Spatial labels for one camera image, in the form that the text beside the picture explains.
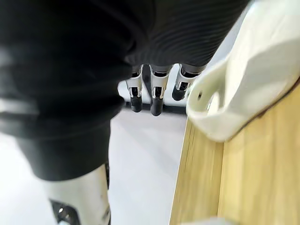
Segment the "robotic hand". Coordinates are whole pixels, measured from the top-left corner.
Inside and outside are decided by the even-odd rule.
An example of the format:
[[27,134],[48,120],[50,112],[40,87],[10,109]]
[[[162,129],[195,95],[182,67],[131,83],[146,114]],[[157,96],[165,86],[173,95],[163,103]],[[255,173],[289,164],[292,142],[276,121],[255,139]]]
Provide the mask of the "robotic hand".
[[141,110],[141,65],[161,113],[173,64],[181,100],[249,0],[3,0],[0,131],[16,137],[61,225],[108,225],[110,120],[127,80]]

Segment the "white floor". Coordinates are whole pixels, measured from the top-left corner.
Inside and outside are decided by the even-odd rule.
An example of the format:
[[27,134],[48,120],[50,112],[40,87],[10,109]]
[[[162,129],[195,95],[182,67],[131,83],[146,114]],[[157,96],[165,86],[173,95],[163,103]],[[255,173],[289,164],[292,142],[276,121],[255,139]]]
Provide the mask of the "white floor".
[[[167,225],[186,117],[123,110],[110,141],[112,225]],[[0,135],[0,225],[55,225],[13,138]]]

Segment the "wooden shelf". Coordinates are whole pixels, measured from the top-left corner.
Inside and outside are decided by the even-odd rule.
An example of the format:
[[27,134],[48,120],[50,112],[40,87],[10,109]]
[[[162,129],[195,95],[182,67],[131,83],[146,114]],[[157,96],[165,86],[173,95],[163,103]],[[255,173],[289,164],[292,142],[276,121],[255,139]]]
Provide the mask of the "wooden shelf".
[[187,122],[170,224],[212,216],[300,224],[300,86],[224,144]]

